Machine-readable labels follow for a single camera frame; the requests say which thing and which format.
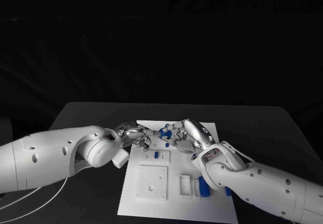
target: cable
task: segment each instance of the cable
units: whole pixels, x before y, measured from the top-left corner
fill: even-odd
[[[0,208],[0,210],[4,209],[4,208],[7,208],[7,207],[8,207],[10,205],[12,205],[14,203],[17,203],[22,198],[25,198],[28,195],[31,195],[38,189],[40,189],[40,188],[37,188],[33,192],[30,192],[25,196],[22,196],[17,201],[14,201],[14,202],[11,202],[10,204],[7,204],[5,206],[2,206],[2,207]]]
[[[59,194],[59,192],[60,192],[60,190],[61,190],[61,188],[63,188],[63,185],[64,185],[64,183],[66,183],[66,180],[67,179],[64,179],[64,182],[63,182],[63,184],[61,184],[61,187],[60,187],[60,189],[59,189],[59,191],[57,191],[57,193],[56,193],[56,195]],[[35,209],[35,210],[38,210],[48,202],[50,202],[50,200]],[[22,215],[22,216],[20,216],[20,217],[17,217],[15,219],[11,219],[11,220],[8,220],[8,221],[4,221],[4,222],[0,222],[0,224],[1,223],[7,223],[7,222],[10,222],[10,221],[12,221],[12,220],[17,220],[17,219],[20,219],[20,218],[22,218],[24,216],[27,216],[28,214],[31,214],[35,210],[33,210],[30,213],[27,213],[25,215]]]
[[[240,153],[236,149],[234,149],[234,151],[239,153],[239,155],[240,155],[245,159],[247,159],[250,162],[255,162],[253,159],[252,159],[250,157],[247,157],[243,153]]]

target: white board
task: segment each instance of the white board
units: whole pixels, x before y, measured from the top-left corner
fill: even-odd
[[[138,124],[155,131],[164,127],[165,123],[172,124],[174,122],[175,121],[136,121]],[[219,142],[214,124],[201,123],[201,125],[211,133],[214,141]],[[181,153],[172,146],[165,147],[164,141],[154,137],[151,137],[151,150],[170,152],[168,164],[164,164],[164,162],[152,163],[152,159],[149,163],[146,163],[148,166],[167,167],[167,198],[165,200],[154,200],[151,198],[135,197],[136,188],[134,188],[134,186],[138,183],[139,167],[142,165],[145,166],[145,164],[141,162],[144,158],[142,148],[136,148],[132,145],[118,215],[237,224],[232,197],[226,196],[224,189],[217,191],[210,189],[210,197],[194,197],[196,194],[193,191],[196,186],[193,180],[197,180],[201,174],[190,163],[191,154]],[[178,195],[180,175],[190,176],[190,197]]]

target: robotic hand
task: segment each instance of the robotic hand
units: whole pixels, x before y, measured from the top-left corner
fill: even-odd
[[[128,122],[115,129],[87,126],[22,137],[0,147],[0,193],[46,186],[109,161],[121,168],[129,158],[123,148],[135,144],[146,151],[151,136],[185,154],[198,151],[191,163],[213,190],[226,186],[275,216],[301,224],[323,223],[323,187],[252,160],[245,164],[229,143],[216,143],[206,128],[188,119],[158,131]]]

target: gray table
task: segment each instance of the gray table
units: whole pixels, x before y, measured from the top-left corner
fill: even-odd
[[[89,125],[113,128],[125,121],[187,118],[213,122],[219,140],[227,141],[255,161],[323,185],[323,163],[288,113],[279,107],[72,102],[66,104],[50,130]],[[116,216],[125,169],[126,164],[116,169],[108,163],[100,168],[80,171],[67,179],[53,201],[11,223],[198,223]],[[7,208],[5,213],[0,211],[0,221],[37,208],[54,195],[60,185],[61,181],[43,187],[18,205]],[[25,192],[8,195],[8,201]],[[240,224],[291,223],[245,203],[234,194],[232,197]]]

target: black background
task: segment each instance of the black background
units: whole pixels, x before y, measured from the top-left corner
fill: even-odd
[[[14,139],[47,130],[70,101],[268,105],[321,156],[321,9],[318,1],[1,3],[0,116]]]

